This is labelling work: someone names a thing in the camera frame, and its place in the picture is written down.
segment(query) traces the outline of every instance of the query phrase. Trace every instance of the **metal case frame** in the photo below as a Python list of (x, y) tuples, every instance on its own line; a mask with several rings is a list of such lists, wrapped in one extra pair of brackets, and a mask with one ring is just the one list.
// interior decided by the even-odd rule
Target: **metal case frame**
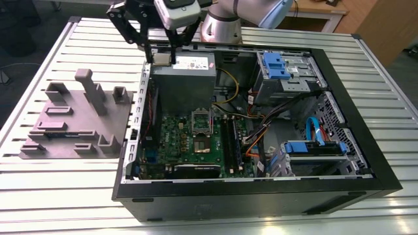
[(113, 200), (122, 202), (141, 221), (332, 213), (365, 198), (381, 197), (403, 189), (324, 50), (209, 43), (184, 47), (189, 51), (254, 53), (268, 49), (312, 53), (346, 120), (345, 128), (359, 143), (375, 178), (122, 184), (125, 146)]

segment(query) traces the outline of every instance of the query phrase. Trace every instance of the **slotted metal tabletop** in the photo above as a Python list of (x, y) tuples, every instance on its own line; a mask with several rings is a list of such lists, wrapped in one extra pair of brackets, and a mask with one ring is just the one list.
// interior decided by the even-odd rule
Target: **slotted metal tabletop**
[[(154, 30), (152, 37), (165, 38)], [(45, 107), (50, 82), (94, 71), (103, 90), (137, 91), (145, 54), (107, 19), (69, 23), (0, 131), (0, 233), (111, 234), (416, 234), (418, 233), (417, 110), (363, 40), (350, 35), (244, 28), (246, 44), (326, 51), (404, 190), (316, 216), (141, 223), (111, 194), (118, 159), (22, 160), (21, 146)]]

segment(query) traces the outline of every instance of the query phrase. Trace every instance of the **ram slot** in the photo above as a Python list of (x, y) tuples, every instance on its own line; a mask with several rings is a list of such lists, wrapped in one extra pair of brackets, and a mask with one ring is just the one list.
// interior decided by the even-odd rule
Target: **ram slot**
[(226, 173), (234, 173), (234, 149), (230, 138), (229, 120), (221, 121), (221, 137), (224, 143), (224, 164)]
[(237, 161), (237, 167), (238, 170), (242, 170), (242, 155), (241, 155), (241, 143), (240, 143), (240, 134), (238, 134), (238, 128), (237, 128), (237, 121), (236, 119), (232, 121), (233, 123), (233, 131), (234, 131), (234, 156)]

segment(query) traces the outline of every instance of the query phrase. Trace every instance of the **wooden furniture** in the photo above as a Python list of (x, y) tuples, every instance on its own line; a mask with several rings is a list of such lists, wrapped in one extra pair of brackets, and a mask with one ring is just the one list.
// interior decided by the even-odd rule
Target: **wooden furniture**
[(417, 0), (344, 0), (350, 14), (336, 33), (357, 33), (385, 66), (418, 35)]
[(297, 11), (297, 5), (294, 3), (288, 13), (288, 17), (290, 18), (284, 20), (280, 26), (281, 29), (333, 33), (342, 17), (349, 13), (349, 9), (342, 2), (338, 3), (337, 7), (333, 7), (325, 1), (298, 0), (298, 6), (298, 19), (294, 19)]

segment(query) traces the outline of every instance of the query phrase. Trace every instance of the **floor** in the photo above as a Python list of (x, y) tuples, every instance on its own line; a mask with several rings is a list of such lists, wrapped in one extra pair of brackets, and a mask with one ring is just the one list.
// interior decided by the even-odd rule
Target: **floor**
[[(37, 52), (23, 58), (14, 58), (0, 49), (0, 68), (14, 63), (42, 64), (49, 51), (61, 35), (71, 16), (85, 16), (103, 18), (109, 6), (94, 4), (62, 3), (62, 11), (55, 12), (50, 2), (35, 1), (38, 13), (42, 17), (42, 24), (30, 29), (37, 42)], [(9, 86), (0, 85), (0, 127), (19, 102), (31, 79), (38, 71), (38, 65), (19, 65), (5, 69), (13, 78)], [(407, 96), (418, 107), (418, 58), (412, 58), (408, 53), (401, 53), (395, 63), (388, 67), (388, 71), (396, 79)]]

